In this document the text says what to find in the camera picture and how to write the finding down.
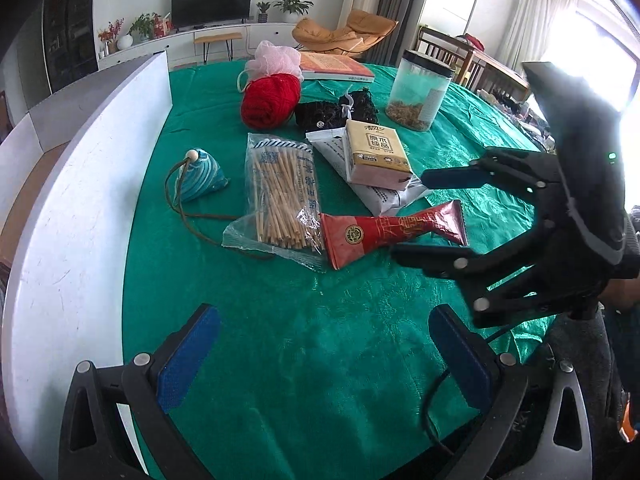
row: orange book cover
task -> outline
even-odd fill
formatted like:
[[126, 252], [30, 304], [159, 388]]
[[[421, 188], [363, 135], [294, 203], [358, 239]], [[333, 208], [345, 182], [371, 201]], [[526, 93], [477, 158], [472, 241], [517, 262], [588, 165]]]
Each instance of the orange book cover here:
[[305, 79], [339, 79], [372, 82], [374, 73], [348, 56], [300, 52], [300, 68]]

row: wooden stool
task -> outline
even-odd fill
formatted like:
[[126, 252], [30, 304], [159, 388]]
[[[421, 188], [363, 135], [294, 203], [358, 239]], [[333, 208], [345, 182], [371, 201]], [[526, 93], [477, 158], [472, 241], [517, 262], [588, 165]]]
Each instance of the wooden stool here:
[[202, 44], [202, 62], [204, 64], [207, 64], [207, 57], [209, 57], [209, 45], [211, 43], [215, 43], [216, 41], [225, 41], [226, 54], [229, 57], [229, 61], [233, 61], [234, 40], [242, 40], [242, 34], [240, 34], [240, 32], [229, 32], [227, 34], [216, 34], [214, 36], [201, 36], [200, 38], [195, 38], [193, 40], [193, 44]]

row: red wrapper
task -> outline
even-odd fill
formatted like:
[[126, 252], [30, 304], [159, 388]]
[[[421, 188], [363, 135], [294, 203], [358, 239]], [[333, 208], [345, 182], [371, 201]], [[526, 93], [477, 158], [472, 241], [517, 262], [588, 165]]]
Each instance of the red wrapper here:
[[460, 200], [451, 200], [409, 216], [332, 216], [320, 214], [329, 261], [341, 269], [385, 245], [405, 242], [424, 233], [437, 233], [467, 245]]

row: television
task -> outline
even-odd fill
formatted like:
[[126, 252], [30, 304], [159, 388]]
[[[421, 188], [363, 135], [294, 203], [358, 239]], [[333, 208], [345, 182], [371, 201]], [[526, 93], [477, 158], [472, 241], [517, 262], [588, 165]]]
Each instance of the television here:
[[250, 13], [251, 0], [171, 0], [171, 21], [177, 28], [246, 19]]

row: black cable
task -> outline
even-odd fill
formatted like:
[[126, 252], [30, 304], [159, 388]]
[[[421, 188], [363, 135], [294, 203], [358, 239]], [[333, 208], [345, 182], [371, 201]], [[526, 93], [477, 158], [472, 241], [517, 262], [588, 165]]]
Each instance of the black cable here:
[[[496, 330], [493, 334], [487, 337], [485, 341], [487, 343], [491, 343], [496, 339], [498, 339], [500, 336], [503, 336], [507, 332], [510, 332], [517, 326], [518, 324], [503, 326], [501, 329]], [[446, 444], [444, 444], [438, 437], [438, 430], [436, 429], [435, 424], [431, 420], [431, 417], [429, 417], [429, 407], [431, 405], [431, 402], [433, 401], [433, 397], [435, 397], [438, 391], [438, 388], [444, 382], [444, 379], [449, 377], [449, 375], [450, 375], [450, 370], [446, 368], [446, 370], [444, 370], [443, 373], [441, 373], [436, 378], [436, 380], [434, 380], [433, 383], [431, 383], [431, 386], [427, 391], [427, 394], [424, 396], [424, 402], [422, 403], [422, 411], [420, 413], [420, 416], [422, 419], [422, 428], [424, 432], [427, 434], [427, 436], [429, 437], [429, 440], [431, 440], [431, 443], [434, 446], [438, 446], [441, 450], [443, 450], [443, 452], [447, 453], [449, 456], [453, 456], [453, 451], [450, 450], [449, 447], [446, 446]]]

